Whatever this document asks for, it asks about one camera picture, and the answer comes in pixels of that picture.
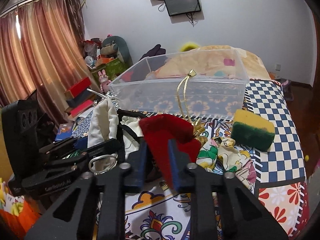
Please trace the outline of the white drawstring pouch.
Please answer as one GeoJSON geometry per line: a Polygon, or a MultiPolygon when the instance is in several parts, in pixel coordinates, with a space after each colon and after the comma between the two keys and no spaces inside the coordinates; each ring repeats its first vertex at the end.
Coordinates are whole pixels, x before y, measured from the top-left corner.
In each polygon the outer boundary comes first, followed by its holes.
{"type": "MultiPolygon", "coordinates": [[[[117,139],[117,132],[120,131],[119,124],[130,128],[137,137],[143,137],[139,121],[138,117],[119,117],[113,102],[110,99],[104,99],[93,109],[87,147],[96,146],[110,139],[117,139]]],[[[123,135],[120,135],[117,140],[120,142],[123,139],[125,159],[127,159],[130,153],[139,150],[139,142],[129,132],[122,131],[123,135]]]]}

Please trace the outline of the floral fabric scrunchie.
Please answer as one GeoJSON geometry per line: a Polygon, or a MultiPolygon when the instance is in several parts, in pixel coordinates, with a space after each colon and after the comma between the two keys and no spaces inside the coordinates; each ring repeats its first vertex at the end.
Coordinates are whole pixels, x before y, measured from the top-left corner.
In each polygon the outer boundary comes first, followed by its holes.
{"type": "Polygon", "coordinates": [[[232,172],[250,191],[257,179],[251,150],[235,145],[229,137],[212,137],[201,148],[196,163],[207,172],[224,174],[232,172]]]}

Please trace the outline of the red velvet pouch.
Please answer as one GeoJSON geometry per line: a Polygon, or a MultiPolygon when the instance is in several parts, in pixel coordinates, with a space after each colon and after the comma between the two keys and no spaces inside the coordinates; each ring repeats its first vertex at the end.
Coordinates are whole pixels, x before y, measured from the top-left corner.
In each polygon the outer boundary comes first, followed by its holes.
{"type": "Polygon", "coordinates": [[[190,162],[195,162],[201,143],[194,137],[193,125],[170,114],[159,114],[140,120],[139,126],[163,178],[173,189],[169,142],[173,141],[178,151],[187,154],[190,162]]]}

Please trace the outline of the yellow green sponge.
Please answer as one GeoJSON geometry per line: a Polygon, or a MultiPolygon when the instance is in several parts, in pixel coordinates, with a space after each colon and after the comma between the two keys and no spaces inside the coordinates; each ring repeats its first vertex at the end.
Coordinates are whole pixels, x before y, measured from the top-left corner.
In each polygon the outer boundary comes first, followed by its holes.
{"type": "Polygon", "coordinates": [[[231,138],[237,144],[267,151],[275,137],[272,122],[244,109],[237,109],[233,118],[231,138]]]}

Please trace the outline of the green knitted cloth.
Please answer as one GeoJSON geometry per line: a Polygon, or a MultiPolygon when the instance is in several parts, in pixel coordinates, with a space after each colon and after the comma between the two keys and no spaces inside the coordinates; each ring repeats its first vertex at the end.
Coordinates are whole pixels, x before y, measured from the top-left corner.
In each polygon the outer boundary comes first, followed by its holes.
{"type": "Polygon", "coordinates": [[[77,156],[79,156],[81,154],[81,151],[80,150],[76,150],[70,154],[68,154],[65,159],[69,159],[69,158],[75,158],[77,156]]]}

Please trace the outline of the red book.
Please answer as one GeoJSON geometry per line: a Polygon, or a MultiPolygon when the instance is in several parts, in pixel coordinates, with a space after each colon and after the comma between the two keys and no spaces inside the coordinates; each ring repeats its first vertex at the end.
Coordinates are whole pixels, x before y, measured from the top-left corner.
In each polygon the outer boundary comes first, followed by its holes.
{"type": "Polygon", "coordinates": [[[71,110],[71,116],[75,117],[78,114],[81,114],[82,112],[84,112],[88,108],[92,107],[93,103],[94,102],[92,100],[86,100],[85,102],[83,102],[82,104],[80,104],[79,106],[77,106],[71,110]]]}

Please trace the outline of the red gift box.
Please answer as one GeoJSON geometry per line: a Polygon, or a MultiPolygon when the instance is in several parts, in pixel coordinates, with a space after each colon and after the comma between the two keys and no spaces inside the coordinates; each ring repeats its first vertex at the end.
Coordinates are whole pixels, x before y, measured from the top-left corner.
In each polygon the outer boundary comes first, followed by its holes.
{"type": "Polygon", "coordinates": [[[71,100],[76,98],[80,93],[87,89],[91,85],[89,77],[86,77],[79,82],[72,85],[69,89],[64,92],[65,98],[71,100]]]}

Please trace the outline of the black speaker box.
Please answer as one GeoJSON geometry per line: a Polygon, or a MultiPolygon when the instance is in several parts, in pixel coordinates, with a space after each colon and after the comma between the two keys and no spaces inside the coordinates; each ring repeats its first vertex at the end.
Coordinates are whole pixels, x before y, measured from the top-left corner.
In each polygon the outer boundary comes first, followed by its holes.
{"type": "Polygon", "coordinates": [[[43,167],[40,149],[51,144],[56,127],[36,100],[18,100],[1,111],[3,136],[14,176],[23,180],[43,167]]]}

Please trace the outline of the pink bunny toy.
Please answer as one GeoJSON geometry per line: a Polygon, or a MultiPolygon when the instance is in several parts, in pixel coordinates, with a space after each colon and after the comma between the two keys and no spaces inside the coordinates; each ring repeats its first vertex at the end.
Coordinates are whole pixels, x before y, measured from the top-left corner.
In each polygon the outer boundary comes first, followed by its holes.
{"type": "Polygon", "coordinates": [[[106,74],[105,70],[98,72],[99,75],[99,83],[100,83],[100,90],[102,93],[107,93],[110,89],[108,85],[111,83],[109,80],[108,75],[106,74]]]}

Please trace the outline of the green cardboard box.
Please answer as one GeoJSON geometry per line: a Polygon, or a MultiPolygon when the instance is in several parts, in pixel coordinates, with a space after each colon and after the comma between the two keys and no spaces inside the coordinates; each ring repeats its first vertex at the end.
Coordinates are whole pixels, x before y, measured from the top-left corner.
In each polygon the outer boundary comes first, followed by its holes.
{"type": "Polygon", "coordinates": [[[99,85],[99,75],[98,72],[105,71],[106,75],[108,76],[108,79],[113,81],[116,77],[118,77],[120,74],[125,72],[129,68],[129,65],[126,63],[123,63],[120,61],[120,59],[116,58],[109,63],[101,64],[97,68],[94,68],[90,70],[94,80],[99,85]]]}

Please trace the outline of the orange striped curtain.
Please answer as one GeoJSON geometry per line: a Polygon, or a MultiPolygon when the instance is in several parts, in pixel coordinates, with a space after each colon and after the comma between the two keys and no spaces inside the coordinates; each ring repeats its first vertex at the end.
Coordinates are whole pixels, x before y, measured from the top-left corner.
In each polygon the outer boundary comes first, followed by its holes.
{"type": "Polygon", "coordinates": [[[89,78],[80,0],[35,0],[1,18],[1,106],[34,90],[56,126],[67,121],[65,91],[89,78]]]}

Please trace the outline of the grey plush neck pillow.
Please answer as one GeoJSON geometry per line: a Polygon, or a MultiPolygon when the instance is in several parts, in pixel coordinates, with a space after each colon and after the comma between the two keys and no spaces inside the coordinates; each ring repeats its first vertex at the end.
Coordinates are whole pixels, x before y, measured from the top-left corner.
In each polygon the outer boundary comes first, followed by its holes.
{"type": "Polygon", "coordinates": [[[122,63],[130,63],[131,56],[129,48],[125,40],[120,36],[109,36],[102,42],[102,48],[100,49],[101,55],[113,55],[116,54],[117,58],[122,63]]]}

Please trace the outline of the dark purple clothing pile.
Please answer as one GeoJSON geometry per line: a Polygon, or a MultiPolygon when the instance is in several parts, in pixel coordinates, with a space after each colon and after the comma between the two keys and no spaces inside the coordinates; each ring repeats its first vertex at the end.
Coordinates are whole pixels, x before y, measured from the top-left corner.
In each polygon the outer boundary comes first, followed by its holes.
{"type": "Polygon", "coordinates": [[[142,60],[145,57],[153,57],[164,54],[166,54],[166,49],[162,48],[160,44],[157,44],[152,49],[143,54],[140,60],[142,60]]]}

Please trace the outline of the clear plastic storage bin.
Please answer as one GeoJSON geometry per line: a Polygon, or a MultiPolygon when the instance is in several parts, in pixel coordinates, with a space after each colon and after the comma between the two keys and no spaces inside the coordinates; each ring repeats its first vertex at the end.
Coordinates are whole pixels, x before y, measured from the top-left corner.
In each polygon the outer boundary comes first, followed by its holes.
{"type": "Polygon", "coordinates": [[[235,59],[242,73],[237,78],[197,76],[193,69],[183,77],[146,78],[166,60],[180,54],[145,57],[115,78],[109,88],[119,107],[140,112],[232,119],[236,110],[242,108],[249,83],[239,54],[235,59]]]}

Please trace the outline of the yellow fleece blanket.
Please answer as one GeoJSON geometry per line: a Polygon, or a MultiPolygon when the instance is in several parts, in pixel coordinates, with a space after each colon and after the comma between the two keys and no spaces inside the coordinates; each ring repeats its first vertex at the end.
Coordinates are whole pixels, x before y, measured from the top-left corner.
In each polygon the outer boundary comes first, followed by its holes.
{"type": "Polygon", "coordinates": [[[242,73],[235,55],[239,54],[250,79],[271,80],[262,59],[250,51],[231,46],[204,46],[173,56],[165,64],[149,73],[147,79],[183,77],[190,70],[197,76],[237,78],[242,73]]]}

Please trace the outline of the yellow foam arch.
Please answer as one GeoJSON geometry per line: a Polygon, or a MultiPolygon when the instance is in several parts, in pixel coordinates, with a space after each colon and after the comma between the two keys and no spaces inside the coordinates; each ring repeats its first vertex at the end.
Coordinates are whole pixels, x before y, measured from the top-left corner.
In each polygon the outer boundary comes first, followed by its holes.
{"type": "Polygon", "coordinates": [[[186,51],[190,51],[190,50],[193,50],[193,49],[197,49],[199,48],[200,46],[194,42],[186,42],[184,43],[181,48],[180,48],[180,51],[181,52],[186,52],[186,51]]]}

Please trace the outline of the white wall socket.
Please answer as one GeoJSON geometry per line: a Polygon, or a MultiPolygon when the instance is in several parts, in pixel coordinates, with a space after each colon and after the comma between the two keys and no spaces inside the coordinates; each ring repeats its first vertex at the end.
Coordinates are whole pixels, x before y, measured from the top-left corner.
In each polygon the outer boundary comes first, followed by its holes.
{"type": "Polygon", "coordinates": [[[281,65],[280,65],[280,64],[276,64],[276,65],[275,65],[275,69],[276,69],[277,71],[280,71],[281,65]]]}

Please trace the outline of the small black wall monitor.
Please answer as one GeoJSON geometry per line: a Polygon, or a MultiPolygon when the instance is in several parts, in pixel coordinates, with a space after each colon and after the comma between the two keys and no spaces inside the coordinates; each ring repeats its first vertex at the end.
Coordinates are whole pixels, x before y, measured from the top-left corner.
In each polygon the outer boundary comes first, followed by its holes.
{"type": "Polygon", "coordinates": [[[201,11],[200,0],[164,0],[170,17],[201,11]]]}

